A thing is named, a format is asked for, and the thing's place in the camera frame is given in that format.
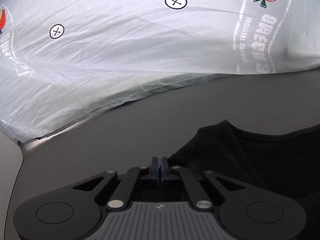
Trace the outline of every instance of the translucent sheet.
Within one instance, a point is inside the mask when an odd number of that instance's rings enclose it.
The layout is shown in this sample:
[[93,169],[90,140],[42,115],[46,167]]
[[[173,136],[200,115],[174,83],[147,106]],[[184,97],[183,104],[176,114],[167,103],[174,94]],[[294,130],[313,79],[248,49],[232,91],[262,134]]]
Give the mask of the translucent sheet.
[[224,74],[320,64],[320,0],[0,0],[0,123],[26,142]]

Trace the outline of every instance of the black cross stitch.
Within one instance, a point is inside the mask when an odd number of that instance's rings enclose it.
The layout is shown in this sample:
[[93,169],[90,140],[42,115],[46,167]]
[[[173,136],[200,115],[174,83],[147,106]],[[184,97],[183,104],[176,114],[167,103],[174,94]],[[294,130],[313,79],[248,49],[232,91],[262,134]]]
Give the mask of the black cross stitch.
[[58,30],[59,30],[59,27],[58,27],[58,29],[57,29],[56,31],[53,31],[53,32],[55,32],[54,36],[55,36],[57,33],[61,33],[61,32],[58,32]]
[[173,5],[174,5],[175,3],[178,3],[178,4],[181,5],[181,3],[177,2],[177,0],[172,0],[172,1],[174,1]]

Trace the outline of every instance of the black shirt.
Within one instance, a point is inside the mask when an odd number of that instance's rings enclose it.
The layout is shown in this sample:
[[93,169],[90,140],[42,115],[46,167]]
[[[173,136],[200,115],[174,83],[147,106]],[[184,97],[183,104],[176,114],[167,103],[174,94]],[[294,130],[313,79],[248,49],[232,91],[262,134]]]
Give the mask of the black shirt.
[[285,135],[242,131],[228,121],[202,127],[169,166],[218,173],[287,196],[306,211],[303,239],[320,239],[320,125]]

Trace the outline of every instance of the circular cap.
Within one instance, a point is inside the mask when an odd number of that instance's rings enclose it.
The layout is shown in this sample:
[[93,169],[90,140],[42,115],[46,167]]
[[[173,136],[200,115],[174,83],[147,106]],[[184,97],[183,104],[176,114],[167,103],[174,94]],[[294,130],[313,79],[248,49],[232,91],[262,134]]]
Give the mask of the circular cap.
[[196,206],[198,208],[210,208],[212,206],[212,203],[207,200],[200,200],[196,203]]
[[280,220],[284,214],[283,209],[271,202],[256,202],[247,206],[247,216],[258,223],[274,223]]
[[124,203],[121,200],[111,200],[108,202],[108,206],[111,208],[120,208],[124,205]]
[[37,218],[47,224],[59,224],[73,216],[73,207],[63,202],[45,204],[36,211]]

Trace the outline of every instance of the gray table surface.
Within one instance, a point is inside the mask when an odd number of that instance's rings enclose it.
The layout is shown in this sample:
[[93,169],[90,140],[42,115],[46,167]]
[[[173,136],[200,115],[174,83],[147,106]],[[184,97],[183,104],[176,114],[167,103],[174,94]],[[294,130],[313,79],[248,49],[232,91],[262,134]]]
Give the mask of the gray table surface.
[[228,120],[261,134],[285,134],[320,123],[320,69],[233,75],[152,95],[91,117],[35,146],[24,160],[7,216],[5,240],[19,240],[12,217],[23,201],[113,169],[169,157],[203,126]]

